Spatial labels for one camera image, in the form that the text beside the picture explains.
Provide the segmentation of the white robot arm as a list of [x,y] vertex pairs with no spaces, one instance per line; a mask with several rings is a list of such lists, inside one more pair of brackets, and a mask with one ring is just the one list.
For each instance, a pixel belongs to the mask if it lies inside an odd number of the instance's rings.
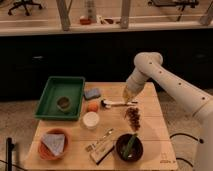
[[213,96],[167,71],[162,63],[163,57],[158,52],[138,53],[135,68],[126,80],[124,101],[132,101],[149,78],[155,80],[202,124],[193,171],[213,171]]

